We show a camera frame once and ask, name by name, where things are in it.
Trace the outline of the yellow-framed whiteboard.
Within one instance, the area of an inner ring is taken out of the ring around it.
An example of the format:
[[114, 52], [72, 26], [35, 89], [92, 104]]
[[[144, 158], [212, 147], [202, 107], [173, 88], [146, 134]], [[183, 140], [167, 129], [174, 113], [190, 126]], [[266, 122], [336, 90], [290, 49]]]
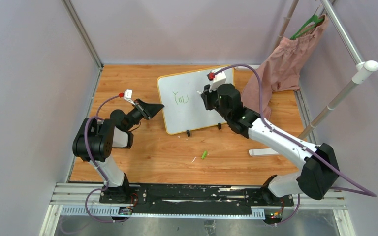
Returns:
[[157, 79], [165, 130], [169, 135], [184, 133], [201, 127], [212, 126], [226, 121], [214, 110], [205, 109], [201, 96], [204, 86], [211, 84], [207, 74], [221, 67], [160, 76]]

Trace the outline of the green marker cap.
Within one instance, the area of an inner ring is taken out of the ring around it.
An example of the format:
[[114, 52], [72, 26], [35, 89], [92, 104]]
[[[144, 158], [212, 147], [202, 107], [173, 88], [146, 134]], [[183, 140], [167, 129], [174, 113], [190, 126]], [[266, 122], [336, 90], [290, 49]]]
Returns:
[[208, 155], [208, 152], [207, 151], [204, 151], [201, 155], [201, 159], [205, 159], [206, 156]]

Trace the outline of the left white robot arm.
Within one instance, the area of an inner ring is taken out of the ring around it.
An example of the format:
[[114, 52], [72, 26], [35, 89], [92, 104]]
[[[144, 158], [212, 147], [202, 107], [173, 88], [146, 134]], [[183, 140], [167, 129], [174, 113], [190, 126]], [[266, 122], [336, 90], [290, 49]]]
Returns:
[[73, 140], [72, 152], [74, 156], [91, 164], [103, 178], [104, 186], [100, 198], [102, 202], [126, 203], [136, 196], [126, 174], [116, 164], [112, 150], [131, 148], [133, 127], [139, 126], [143, 119], [151, 120], [163, 108], [163, 104], [136, 99], [128, 113], [116, 109], [107, 119], [95, 117], [83, 120]]

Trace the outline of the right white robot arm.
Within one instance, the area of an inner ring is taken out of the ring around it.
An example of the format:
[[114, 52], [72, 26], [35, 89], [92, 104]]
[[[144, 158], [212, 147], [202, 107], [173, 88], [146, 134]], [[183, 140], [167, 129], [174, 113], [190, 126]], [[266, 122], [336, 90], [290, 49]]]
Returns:
[[298, 139], [271, 124], [267, 119], [243, 105], [233, 84], [222, 84], [216, 90], [205, 85], [201, 93], [206, 110], [215, 110], [236, 134], [260, 142], [291, 161], [299, 171], [284, 176], [270, 176], [260, 192], [263, 202], [274, 205], [281, 197], [305, 194], [321, 200], [339, 175], [333, 148]]

